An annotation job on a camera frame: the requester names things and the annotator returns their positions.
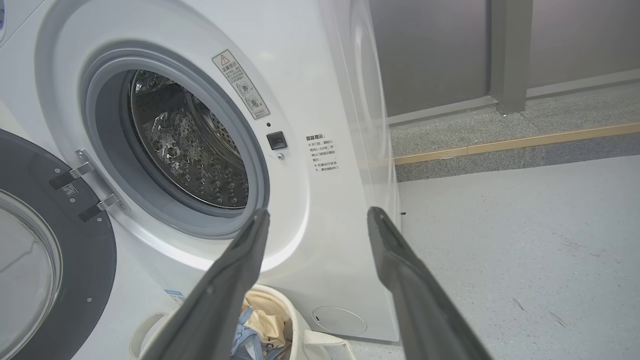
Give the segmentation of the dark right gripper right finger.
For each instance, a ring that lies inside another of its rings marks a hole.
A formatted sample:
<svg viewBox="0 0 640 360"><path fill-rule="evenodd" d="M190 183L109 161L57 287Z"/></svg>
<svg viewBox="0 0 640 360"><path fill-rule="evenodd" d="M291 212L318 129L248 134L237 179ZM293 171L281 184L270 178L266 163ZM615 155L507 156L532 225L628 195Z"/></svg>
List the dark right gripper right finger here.
<svg viewBox="0 0 640 360"><path fill-rule="evenodd" d="M366 215L377 276L391 292L407 360L489 360L491 355L428 267L380 207Z"/></svg>

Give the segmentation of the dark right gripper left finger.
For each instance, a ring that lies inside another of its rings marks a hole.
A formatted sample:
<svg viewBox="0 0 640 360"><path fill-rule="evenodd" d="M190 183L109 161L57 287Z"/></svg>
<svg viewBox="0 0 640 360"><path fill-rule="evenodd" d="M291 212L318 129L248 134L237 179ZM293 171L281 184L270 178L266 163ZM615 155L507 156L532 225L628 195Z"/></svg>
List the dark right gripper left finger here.
<svg viewBox="0 0 640 360"><path fill-rule="evenodd" d="M154 333L142 359L230 359L243 299L261 271L269 226L268 210L254 210L185 303Z"/></svg>

